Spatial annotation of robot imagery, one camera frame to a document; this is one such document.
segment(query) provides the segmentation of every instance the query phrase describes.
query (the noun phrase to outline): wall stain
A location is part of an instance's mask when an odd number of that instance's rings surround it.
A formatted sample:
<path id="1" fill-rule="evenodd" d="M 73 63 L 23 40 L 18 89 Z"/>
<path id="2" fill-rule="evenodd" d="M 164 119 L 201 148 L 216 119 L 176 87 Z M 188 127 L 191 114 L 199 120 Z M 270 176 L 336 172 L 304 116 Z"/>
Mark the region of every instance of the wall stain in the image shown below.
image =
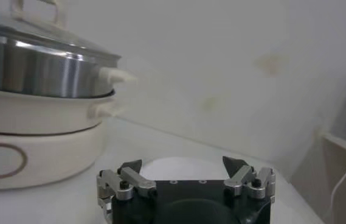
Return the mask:
<path id="1" fill-rule="evenodd" d="M 276 76 L 287 61 L 287 58 L 279 54 L 265 54 L 254 61 L 254 66 L 265 74 Z"/>
<path id="2" fill-rule="evenodd" d="M 208 97 L 202 102 L 201 108 L 205 112 L 211 112 L 217 107 L 218 101 L 219 101 L 218 98 L 215 96 Z"/>

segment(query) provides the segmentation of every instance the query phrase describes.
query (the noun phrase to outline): metal bracket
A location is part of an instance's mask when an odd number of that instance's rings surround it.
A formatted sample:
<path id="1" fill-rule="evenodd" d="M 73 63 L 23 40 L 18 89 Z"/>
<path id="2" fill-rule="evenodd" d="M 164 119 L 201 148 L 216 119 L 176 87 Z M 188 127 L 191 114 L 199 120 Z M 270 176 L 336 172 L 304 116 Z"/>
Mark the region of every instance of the metal bracket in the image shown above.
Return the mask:
<path id="1" fill-rule="evenodd" d="M 254 199 L 263 199 L 275 195 L 275 173 L 273 169 L 264 167 L 258 177 L 247 185 L 249 196 Z"/>
<path id="2" fill-rule="evenodd" d="M 243 165 L 232 178 L 224 181 L 224 185 L 236 197 L 241 195 L 243 186 L 254 180 L 255 176 L 256 172 L 251 166 Z"/>
<path id="3" fill-rule="evenodd" d="M 132 184 L 142 197 L 150 198 L 156 192 L 156 182 L 140 176 L 129 167 L 124 167 L 120 172 L 121 178 Z"/>
<path id="4" fill-rule="evenodd" d="M 115 196 L 120 201 L 127 201 L 133 198 L 134 187 L 122 180 L 112 170 L 103 170 L 97 176 L 97 186 L 99 198 Z"/>

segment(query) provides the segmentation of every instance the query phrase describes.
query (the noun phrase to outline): screw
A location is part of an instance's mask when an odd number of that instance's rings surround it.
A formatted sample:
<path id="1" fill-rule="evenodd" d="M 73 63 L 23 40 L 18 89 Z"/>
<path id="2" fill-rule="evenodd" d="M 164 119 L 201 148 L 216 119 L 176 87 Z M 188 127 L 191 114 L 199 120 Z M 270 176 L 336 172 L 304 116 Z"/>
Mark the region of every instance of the screw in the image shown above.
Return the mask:
<path id="1" fill-rule="evenodd" d="M 129 187 L 130 187 L 130 184 L 127 181 L 123 180 L 120 182 L 120 190 L 125 190 L 125 189 L 128 189 Z"/>
<path id="2" fill-rule="evenodd" d="M 261 181 L 260 179 L 258 179 L 258 178 L 256 178 L 256 179 L 252 182 L 252 186 L 253 186 L 253 187 L 258 188 L 258 187 L 260 187 L 261 185 L 262 185 L 262 181 Z"/>

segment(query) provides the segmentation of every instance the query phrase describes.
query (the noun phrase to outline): lid handle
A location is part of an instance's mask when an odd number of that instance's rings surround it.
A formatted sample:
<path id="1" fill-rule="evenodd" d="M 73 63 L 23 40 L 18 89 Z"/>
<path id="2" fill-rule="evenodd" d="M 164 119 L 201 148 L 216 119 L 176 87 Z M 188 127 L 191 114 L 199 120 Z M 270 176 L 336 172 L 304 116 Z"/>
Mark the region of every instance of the lid handle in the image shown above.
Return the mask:
<path id="1" fill-rule="evenodd" d="M 24 8 L 24 0 L 10 0 L 10 13 L 14 19 L 23 20 L 25 22 L 31 23 L 43 29 L 51 29 L 52 26 L 63 29 L 66 23 L 66 13 L 61 4 L 60 0 L 39 0 L 47 4 L 52 4 L 55 6 L 55 17 L 54 21 L 43 21 L 37 16 L 26 13 Z"/>

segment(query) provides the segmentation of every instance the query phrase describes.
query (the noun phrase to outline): stainless steel pot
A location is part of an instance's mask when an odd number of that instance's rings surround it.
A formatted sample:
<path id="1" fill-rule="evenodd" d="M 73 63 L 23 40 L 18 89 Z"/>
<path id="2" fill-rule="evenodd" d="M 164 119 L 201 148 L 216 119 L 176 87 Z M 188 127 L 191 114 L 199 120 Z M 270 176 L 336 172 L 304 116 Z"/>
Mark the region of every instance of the stainless steel pot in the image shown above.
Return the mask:
<path id="1" fill-rule="evenodd" d="M 0 16 L 0 90 L 36 96 L 93 98 L 114 93 L 106 68 L 120 56 L 55 26 Z"/>

